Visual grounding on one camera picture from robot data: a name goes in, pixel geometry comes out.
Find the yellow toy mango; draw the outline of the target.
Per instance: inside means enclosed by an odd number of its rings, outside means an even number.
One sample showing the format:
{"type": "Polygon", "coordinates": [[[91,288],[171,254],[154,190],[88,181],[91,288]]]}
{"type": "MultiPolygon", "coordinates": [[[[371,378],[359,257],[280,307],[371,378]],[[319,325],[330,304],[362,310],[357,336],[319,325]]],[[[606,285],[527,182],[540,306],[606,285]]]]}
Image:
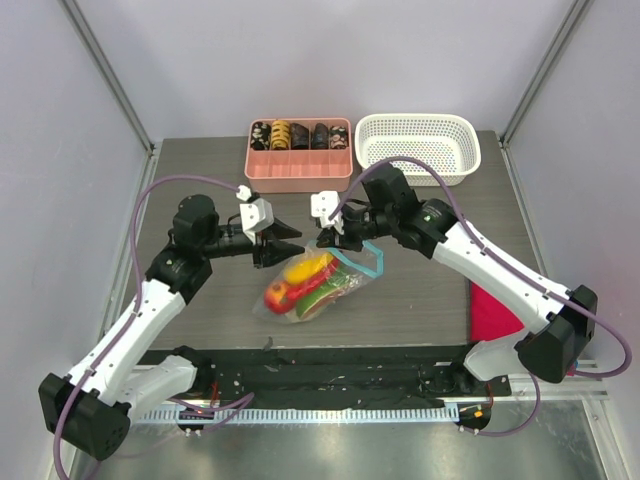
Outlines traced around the yellow toy mango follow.
{"type": "Polygon", "coordinates": [[[334,260],[329,253],[305,257],[303,260],[296,261],[286,267],[283,272],[283,278],[292,285],[306,282],[311,277],[324,271],[334,260]]]}

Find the clear zip top bag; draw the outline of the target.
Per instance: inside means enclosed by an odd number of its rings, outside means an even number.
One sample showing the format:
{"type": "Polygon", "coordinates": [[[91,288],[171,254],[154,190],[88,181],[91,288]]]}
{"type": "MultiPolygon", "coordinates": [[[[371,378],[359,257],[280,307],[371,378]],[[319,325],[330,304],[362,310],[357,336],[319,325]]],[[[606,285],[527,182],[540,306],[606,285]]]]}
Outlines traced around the clear zip top bag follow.
{"type": "Polygon", "coordinates": [[[340,298],[381,277],[384,252],[369,241],[358,252],[308,244],[264,289],[253,314],[281,324],[313,320],[340,298]]]}

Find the red toy chili pepper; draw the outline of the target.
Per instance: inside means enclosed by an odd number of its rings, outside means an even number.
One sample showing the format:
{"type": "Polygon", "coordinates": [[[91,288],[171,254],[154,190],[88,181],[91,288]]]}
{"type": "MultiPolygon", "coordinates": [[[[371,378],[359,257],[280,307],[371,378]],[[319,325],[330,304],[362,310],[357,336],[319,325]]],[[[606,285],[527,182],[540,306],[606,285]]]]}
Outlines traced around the red toy chili pepper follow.
{"type": "Polygon", "coordinates": [[[286,294],[287,299],[297,301],[301,297],[314,292],[320,286],[324,285],[336,271],[336,268],[330,267],[325,268],[304,280],[288,280],[289,288],[286,294]]]}

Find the red toy tomato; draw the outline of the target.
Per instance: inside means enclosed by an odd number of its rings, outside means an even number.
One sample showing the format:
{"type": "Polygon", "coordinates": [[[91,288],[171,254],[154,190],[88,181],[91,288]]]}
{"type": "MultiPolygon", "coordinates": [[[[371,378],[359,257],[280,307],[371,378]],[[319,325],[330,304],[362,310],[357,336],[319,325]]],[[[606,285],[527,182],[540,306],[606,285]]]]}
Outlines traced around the red toy tomato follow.
{"type": "Polygon", "coordinates": [[[272,313],[283,315],[295,306],[289,297],[290,285],[286,281],[271,283],[264,292],[264,305],[272,313]]]}

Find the toy watermelon slice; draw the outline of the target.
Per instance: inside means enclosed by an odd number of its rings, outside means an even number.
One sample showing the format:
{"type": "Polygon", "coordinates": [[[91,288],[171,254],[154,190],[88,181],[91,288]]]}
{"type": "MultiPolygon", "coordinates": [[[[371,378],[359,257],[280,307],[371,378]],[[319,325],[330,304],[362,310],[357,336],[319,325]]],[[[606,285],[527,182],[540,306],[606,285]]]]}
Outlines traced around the toy watermelon slice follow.
{"type": "Polygon", "coordinates": [[[322,286],[296,303],[295,315],[300,321],[309,321],[340,296],[341,294],[330,285],[322,286]]]}

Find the green toy lettuce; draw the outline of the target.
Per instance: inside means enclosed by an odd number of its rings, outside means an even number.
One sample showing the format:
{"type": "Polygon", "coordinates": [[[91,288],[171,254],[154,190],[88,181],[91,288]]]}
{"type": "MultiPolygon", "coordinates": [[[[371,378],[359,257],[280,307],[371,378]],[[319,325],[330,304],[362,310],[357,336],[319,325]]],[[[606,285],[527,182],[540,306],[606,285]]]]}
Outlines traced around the green toy lettuce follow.
{"type": "Polygon", "coordinates": [[[348,295],[368,284],[372,278],[359,271],[345,269],[336,270],[327,283],[341,295],[348,295]]]}

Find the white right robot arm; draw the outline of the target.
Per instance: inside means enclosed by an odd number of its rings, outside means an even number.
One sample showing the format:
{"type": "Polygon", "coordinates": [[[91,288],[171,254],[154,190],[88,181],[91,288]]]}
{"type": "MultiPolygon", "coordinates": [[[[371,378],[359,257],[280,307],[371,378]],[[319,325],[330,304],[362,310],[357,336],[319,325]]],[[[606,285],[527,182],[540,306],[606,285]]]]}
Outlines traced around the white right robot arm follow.
{"type": "Polygon", "coordinates": [[[448,203],[419,199],[390,164],[376,169],[363,187],[368,200],[361,209],[341,204],[335,191],[312,195],[319,247],[359,251],[367,240],[391,236],[462,274],[522,324],[515,333],[474,343],[451,371],[457,391],[472,395],[487,381],[513,373],[549,383],[565,378],[595,333],[593,290],[569,289],[539,275],[460,220],[448,203]]]}

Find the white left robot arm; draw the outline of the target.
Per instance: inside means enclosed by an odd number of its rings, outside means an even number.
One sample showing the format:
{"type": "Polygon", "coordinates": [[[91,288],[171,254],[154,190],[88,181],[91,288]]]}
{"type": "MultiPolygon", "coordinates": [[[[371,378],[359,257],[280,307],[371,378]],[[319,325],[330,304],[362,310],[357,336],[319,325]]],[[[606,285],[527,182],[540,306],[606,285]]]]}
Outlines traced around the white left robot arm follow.
{"type": "Polygon", "coordinates": [[[132,303],[100,342],[65,376],[49,374],[38,393],[54,445],[67,442],[103,461],[123,443],[131,424],[162,402],[187,394],[200,399],[215,381],[211,359],[177,347],[150,370],[133,369],[156,337],[191,302],[212,275],[214,259],[248,255],[257,268],[303,253],[301,232],[274,216],[252,195],[233,222],[219,220],[206,195],[183,199],[169,241],[141,275],[132,303]]]}

